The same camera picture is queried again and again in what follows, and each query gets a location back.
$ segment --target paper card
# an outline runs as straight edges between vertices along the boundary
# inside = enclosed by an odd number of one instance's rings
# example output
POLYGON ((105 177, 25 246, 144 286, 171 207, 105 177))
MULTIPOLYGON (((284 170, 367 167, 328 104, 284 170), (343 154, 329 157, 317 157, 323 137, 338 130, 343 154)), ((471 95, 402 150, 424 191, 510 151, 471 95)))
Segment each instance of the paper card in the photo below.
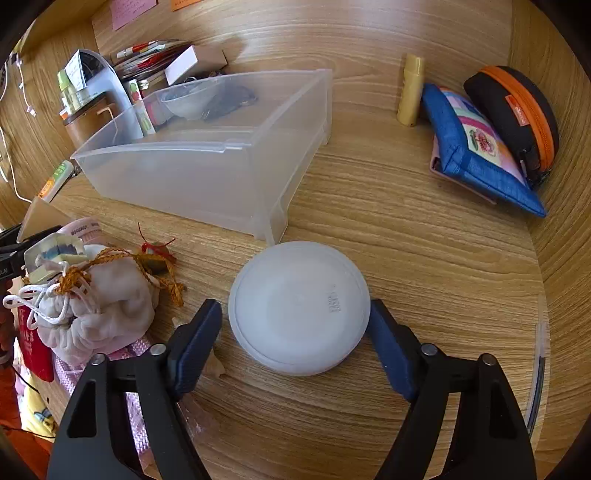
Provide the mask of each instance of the paper card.
POLYGON ((156 6, 156 0, 112 0, 113 31, 127 25, 134 18, 156 6))
POLYGON ((74 53, 74 56, 66 65, 66 73, 70 79, 72 86, 77 92, 86 87, 86 80, 82 73, 82 61, 80 59, 80 50, 74 53))
POLYGON ((175 10, 178 10, 179 8, 182 7, 186 7, 188 5, 191 4, 196 4, 197 2, 200 2, 201 0, 170 0, 170 6, 173 9, 173 12, 175 10))

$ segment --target blue gripper pad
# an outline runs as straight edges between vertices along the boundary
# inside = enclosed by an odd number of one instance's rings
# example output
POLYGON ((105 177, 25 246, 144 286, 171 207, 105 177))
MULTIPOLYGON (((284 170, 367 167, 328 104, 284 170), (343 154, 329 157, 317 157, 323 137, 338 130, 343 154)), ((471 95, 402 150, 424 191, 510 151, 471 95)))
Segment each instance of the blue gripper pad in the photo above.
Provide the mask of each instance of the blue gripper pad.
POLYGON ((394 320, 382 300, 371 301, 367 333, 382 362, 390 386, 412 402, 423 380, 421 343, 406 325, 394 320))
POLYGON ((195 389, 197 380, 222 328, 222 306, 203 302, 193 320, 178 327, 168 342, 168 390, 175 400, 195 389))

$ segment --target transparent storage box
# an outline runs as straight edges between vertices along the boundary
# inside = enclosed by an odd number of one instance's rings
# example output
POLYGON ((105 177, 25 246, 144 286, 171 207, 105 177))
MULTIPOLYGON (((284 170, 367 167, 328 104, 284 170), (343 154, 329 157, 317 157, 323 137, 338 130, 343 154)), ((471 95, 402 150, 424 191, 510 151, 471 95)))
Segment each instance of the transparent storage box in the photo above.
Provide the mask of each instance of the transparent storage box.
POLYGON ((105 197, 273 245, 331 110, 331 70, 212 77, 152 93, 72 158, 105 197))

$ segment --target wood grain surface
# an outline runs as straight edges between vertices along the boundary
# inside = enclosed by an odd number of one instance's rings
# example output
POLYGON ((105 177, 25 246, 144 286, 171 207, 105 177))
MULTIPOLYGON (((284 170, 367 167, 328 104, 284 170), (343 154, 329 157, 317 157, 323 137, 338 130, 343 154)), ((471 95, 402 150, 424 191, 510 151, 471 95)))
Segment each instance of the wood grain surface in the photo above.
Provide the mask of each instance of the wood grain surface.
MULTIPOLYGON (((18 191, 25 198, 33 198, 56 167, 74 151, 59 115, 63 105, 57 71, 65 67, 78 48, 96 49, 89 20, 51 37, 24 56, 25 92, 29 104, 37 112, 35 117, 26 111, 22 91, 18 88, 21 77, 16 65, 8 67, 7 92, 0 103, 0 125, 7 138, 18 191)), ((4 159, 0 166, 9 171, 1 142, 0 153, 4 159)), ((6 184, 0 179, 0 226, 8 228, 19 223, 27 208, 28 203, 16 197, 12 180, 6 184)))
POLYGON ((87 26, 89 18, 107 0, 54 0, 39 15, 29 30, 20 52, 29 53, 45 43, 51 37, 82 24, 87 26))
POLYGON ((480 66, 505 64, 511 0, 205 0, 176 12, 161 0, 115 33, 104 5, 93 26, 102 54, 163 38, 217 44, 232 72, 330 68, 335 102, 393 110, 407 52, 456 90, 480 66))
MULTIPOLYGON (((538 312, 544 290, 520 212, 486 204, 429 173, 433 132, 426 124, 408 129, 391 112, 347 104, 336 106, 333 120, 331 140, 290 206, 283 241, 322 242, 343 252, 372 296, 422 341, 449 355, 496 355, 525 411, 535 326, 545 311, 538 312)), ((125 247, 142 242, 137 222, 151 241, 177 238, 171 250, 188 287, 185 306, 173 307, 162 294, 153 340, 168 339, 171 318, 191 318, 207 297, 220 300, 226 314, 234 278, 265 248, 242 233, 101 198, 83 176, 53 203, 97 217, 125 247)), ((284 377, 241 349, 225 316, 216 353, 227 374, 202 378, 192 393, 218 423, 197 445, 212 478, 374 477, 408 404, 390 389, 368 339, 325 374, 284 377)), ((61 418, 63 393, 55 385, 41 390, 61 418)), ((430 476, 443 466, 458 399, 450 399, 430 476)))
POLYGON ((537 450, 543 478, 591 412, 591 82, 564 38, 527 0, 515 1, 511 65, 546 95, 560 131, 560 150, 541 190, 548 217, 529 221, 552 339, 550 396, 537 450))

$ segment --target pink sticky note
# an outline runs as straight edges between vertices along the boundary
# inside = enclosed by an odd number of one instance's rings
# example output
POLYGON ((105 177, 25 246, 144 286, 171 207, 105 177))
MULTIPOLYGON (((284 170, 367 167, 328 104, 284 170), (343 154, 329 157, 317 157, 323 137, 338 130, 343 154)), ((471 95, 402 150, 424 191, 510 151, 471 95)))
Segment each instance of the pink sticky note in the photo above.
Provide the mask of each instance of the pink sticky note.
POLYGON ((112 0, 113 31, 127 25, 134 18, 156 6, 157 0, 112 0))

